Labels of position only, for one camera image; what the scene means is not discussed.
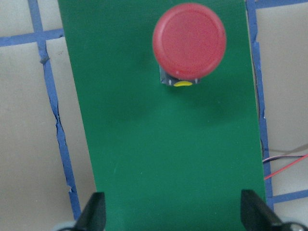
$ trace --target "gray surface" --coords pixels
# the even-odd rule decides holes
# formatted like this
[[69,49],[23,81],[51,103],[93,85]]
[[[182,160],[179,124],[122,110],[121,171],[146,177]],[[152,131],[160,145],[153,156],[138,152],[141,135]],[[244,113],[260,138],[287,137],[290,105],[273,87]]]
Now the gray surface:
[[27,0],[0,1],[0,37],[32,33]]
[[38,0],[40,17],[43,30],[53,30],[62,28],[62,21],[59,12],[58,1]]
[[[269,154],[308,153],[308,3],[257,10]],[[276,171],[293,160],[272,162]],[[308,189],[308,159],[272,178],[273,194]],[[308,225],[308,199],[275,204]]]
[[0,48],[1,231],[73,218],[39,60],[36,43]]

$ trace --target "red wire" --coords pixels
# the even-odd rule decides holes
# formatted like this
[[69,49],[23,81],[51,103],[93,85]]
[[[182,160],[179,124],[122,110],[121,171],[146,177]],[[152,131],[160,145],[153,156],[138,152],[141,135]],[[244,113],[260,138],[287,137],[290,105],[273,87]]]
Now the red wire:
[[303,159],[307,158],[308,157],[308,154],[307,155],[304,155],[303,157],[293,161],[292,163],[288,164],[287,166],[284,166],[283,168],[277,170],[276,172],[273,172],[272,174],[269,174],[268,176],[266,176],[264,179],[267,180],[275,175],[277,175],[278,173],[281,173],[282,171],[286,170],[287,168],[291,167],[292,165],[295,165],[297,164],[298,162],[302,161]]

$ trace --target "green panel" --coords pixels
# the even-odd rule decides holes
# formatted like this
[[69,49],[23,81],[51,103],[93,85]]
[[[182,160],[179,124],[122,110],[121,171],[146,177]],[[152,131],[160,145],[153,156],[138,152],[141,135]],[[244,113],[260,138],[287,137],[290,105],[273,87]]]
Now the green panel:
[[197,1],[227,33],[199,85],[160,84],[159,17],[180,0],[59,0],[107,231],[240,231],[241,189],[264,198],[243,0]]

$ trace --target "blue painter's tape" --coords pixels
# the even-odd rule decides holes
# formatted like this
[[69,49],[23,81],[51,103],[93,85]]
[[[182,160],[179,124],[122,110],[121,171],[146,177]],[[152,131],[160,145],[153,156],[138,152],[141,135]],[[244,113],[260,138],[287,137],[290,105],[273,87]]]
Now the blue painter's tape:
[[[260,138],[262,144],[263,158],[269,157],[269,147],[268,147],[268,134],[267,125],[265,118],[265,103],[263,94],[263,83],[262,83],[262,72],[261,72],[261,60],[260,60],[260,47],[257,42],[257,15],[256,15],[256,3],[255,0],[246,1],[248,24],[249,24],[249,37],[252,50],[252,59],[254,64],[254,70],[256,75],[257,84],[257,98],[258,98],[258,108],[259,108],[259,129]],[[264,165],[264,175],[270,174],[270,163]],[[271,200],[273,196],[271,179],[265,181],[267,204],[271,209],[274,209],[273,202]]]
[[39,39],[50,40],[50,39],[58,39],[61,37],[64,37],[63,29],[47,30],[24,35],[1,37],[0,47],[36,42]]
[[275,6],[285,6],[297,3],[304,3],[308,2],[308,0],[258,0],[256,1],[256,8],[268,8],[268,7],[275,7]]
[[39,14],[39,4],[37,0],[28,0],[28,5],[31,13],[33,30],[35,32],[43,31],[43,24]]
[[35,33],[0,38],[0,47],[36,42]]
[[302,190],[298,192],[291,192],[291,193],[287,193],[283,195],[274,196],[272,200],[273,200],[273,203],[281,203],[281,202],[292,201],[292,200],[301,199],[305,197],[308,197],[308,190]]
[[51,63],[46,49],[46,38],[48,37],[48,35],[50,36],[50,34],[48,32],[43,33],[43,26],[40,19],[39,7],[38,7],[39,5],[37,0],[28,0],[28,4],[30,8],[34,33],[37,35],[36,39],[39,47],[38,51],[41,58],[40,62],[43,64],[47,94],[49,97],[52,112],[56,119],[57,140],[59,143],[60,156],[66,178],[66,184],[71,188],[71,190],[69,191],[69,198],[73,210],[74,219],[78,219],[78,217],[81,214],[81,210],[77,194],[77,188],[75,184],[75,178],[73,174],[71,160],[69,157],[68,148],[66,145],[65,133],[60,120],[59,108],[58,108],[58,96],[54,84]]

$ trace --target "red button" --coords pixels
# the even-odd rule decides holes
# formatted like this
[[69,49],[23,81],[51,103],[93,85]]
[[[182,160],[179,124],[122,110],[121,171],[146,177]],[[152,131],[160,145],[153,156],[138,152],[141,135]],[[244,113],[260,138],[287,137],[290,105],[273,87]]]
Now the red button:
[[170,75],[202,78],[219,65],[226,49],[226,33],[219,17],[209,8],[184,3],[168,10],[157,22],[153,50]]

